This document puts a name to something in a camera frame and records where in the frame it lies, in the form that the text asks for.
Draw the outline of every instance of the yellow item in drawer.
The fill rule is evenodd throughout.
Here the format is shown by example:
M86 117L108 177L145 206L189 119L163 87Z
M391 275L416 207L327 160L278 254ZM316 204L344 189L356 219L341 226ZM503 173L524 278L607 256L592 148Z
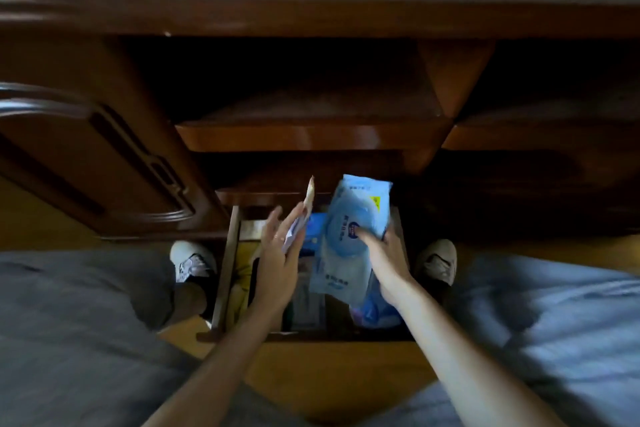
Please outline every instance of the yellow item in drawer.
M240 242L236 249L236 262L227 303L225 329L230 331L249 307L249 289L253 262L260 257L260 242Z

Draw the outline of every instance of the person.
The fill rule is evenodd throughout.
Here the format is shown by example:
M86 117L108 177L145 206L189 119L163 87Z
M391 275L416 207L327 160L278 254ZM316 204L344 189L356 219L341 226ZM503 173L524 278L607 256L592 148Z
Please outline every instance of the person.
M4 426L307 425L242 384L291 299L303 213L269 216L255 297L199 362L157 330L209 313L216 283L204 249L3 253L0 392ZM439 382L366 425L628 426L640 405L640 281L527 257L479 257L446 312L417 282L399 238L367 230L385 299L400 312ZM420 268L450 283L455 249L431 247Z

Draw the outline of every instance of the cabinet door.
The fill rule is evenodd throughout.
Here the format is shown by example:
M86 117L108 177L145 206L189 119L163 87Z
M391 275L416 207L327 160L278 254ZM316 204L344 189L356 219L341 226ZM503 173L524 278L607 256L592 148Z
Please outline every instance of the cabinet door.
M0 36L0 173L106 237L205 236L225 211L116 44Z

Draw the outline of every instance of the dark blue round logo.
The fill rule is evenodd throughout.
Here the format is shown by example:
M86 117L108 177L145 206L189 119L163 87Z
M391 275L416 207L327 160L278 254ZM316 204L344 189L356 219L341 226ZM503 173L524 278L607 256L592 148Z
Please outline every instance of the dark blue round logo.
M356 235L356 228L359 228L360 225L355 221L351 221L349 223L349 238L358 238Z

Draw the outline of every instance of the pants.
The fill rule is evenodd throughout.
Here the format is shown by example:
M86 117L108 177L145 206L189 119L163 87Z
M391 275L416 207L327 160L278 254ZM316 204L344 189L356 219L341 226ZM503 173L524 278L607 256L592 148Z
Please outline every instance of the pants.
M168 258L141 250L0 253L3 426L139 427L197 368L158 339L173 311ZM450 313L570 426L629 426L640 407L640 280L484 255ZM247 386L228 426L307 425ZM439 383L366 422L459 426Z

